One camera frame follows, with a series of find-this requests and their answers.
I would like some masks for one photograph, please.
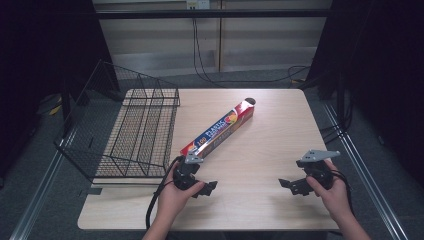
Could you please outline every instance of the wire mesh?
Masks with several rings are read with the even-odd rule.
[[[54,144],[92,182],[163,177],[179,104],[175,85],[99,61]]]

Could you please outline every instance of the electrical outlet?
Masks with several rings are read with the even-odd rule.
[[[195,10],[195,9],[199,8],[197,0],[186,0],[186,2],[187,2],[187,9],[188,10]]]
[[[210,9],[210,1],[209,0],[198,0],[197,1],[198,9]]]

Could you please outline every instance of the black horizontal bar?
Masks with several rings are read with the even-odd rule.
[[[89,17],[97,19],[160,19],[160,18],[280,18],[350,16],[353,10],[329,9],[260,9],[260,10],[151,10],[151,11],[98,11],[96,13],[55,13],[62,17]]]

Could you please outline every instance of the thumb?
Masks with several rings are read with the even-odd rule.
[[[308,182],[309,186],[314,189],[315,193],[319,196],[323,196],[326,194],[327,190],[325,190],[325,188],[315,178],[307,176],[306,181]]]
[[[194,194],[198,193],[200,190],[202,190],[203,186],[205,186],[204,182],[197,182],[193,186],[191,186],[189,189],[185,190],[184,193],[186,194],[187,198],[190,198]]]

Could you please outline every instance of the person's right hand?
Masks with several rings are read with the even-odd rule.
[[[331,170],[337,171],[336,166],[330,160],[325,160],[325,163]],[[352,214],[347,199],[346,184],[340,178],[333,177],[333,186],[329,190],[326,190],[311,176],[307,176],[306,181],[314,189],[315,194],[321,197],[333,220],[337,221],[337,219],[346,216],[346,214]]]

